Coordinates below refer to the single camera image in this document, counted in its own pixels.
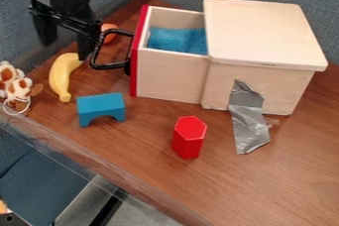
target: banana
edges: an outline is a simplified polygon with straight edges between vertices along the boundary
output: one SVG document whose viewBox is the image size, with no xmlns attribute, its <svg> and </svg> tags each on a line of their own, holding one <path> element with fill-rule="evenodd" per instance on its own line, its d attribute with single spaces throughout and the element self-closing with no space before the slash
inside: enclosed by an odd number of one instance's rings
<svg viewBox="0 0 339 226">
<path fill-rule="evenodd" d="M 71 94 L 68 93 L 69 76 L 80 67 L 83 61 L 79 60 L 78 54 L 64 54 L 59 56 L 50 70 L 50 87 L 58 94 L 61 102 L 69 102 Z"/>
</svg>

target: gray duct tape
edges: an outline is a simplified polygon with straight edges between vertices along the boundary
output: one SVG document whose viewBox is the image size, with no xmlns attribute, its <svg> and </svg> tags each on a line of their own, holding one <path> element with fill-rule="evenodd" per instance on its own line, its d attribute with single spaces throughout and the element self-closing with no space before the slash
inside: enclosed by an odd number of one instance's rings
<svg viewBox="0 0 339 226">
<path fill-rule="evenodd" d="M 229 101 L 237 154 L 248 154 L 270 141 L 263 116 L 264 97 L 245 82 L 235 80 Z"/>
</svg>

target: red hexagonal cup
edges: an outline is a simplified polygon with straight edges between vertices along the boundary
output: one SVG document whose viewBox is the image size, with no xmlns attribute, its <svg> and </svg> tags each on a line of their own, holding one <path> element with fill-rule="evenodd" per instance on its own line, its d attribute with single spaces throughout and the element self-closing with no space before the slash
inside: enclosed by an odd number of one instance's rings
<svg viewBox="0 0 339 226">
<path fill-rule="evenodd" d="M 176 121 L 171 148 L 183 159 L 198 158 L 207 125 L 195 116 L 180 117 Z"/>
</svg>

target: box lid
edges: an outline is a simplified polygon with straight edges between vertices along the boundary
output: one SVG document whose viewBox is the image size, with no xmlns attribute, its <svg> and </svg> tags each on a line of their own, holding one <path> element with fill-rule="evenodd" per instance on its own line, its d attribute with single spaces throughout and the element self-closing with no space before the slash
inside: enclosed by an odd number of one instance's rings
<svg viewBox="0 0 339 226">
<path fill-rule="evenodd" d="M 295 4 L 204 0 L 212 61 L 322 71 L 328 65 Z"/>
</svg>

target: blue arch block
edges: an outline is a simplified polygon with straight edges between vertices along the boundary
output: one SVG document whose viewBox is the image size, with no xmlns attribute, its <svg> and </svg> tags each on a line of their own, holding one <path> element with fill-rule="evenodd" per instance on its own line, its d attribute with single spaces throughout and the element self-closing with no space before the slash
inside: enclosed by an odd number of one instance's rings
<svg viewBox="0 0 339 226">
<path fill-rule="evenodd" d="M 100 116 L 112 116 L 125 121 L 125 103 L 122 93 L 81 96 L 76 98 L 77 114 L 81 127 Z"/>
</svg>

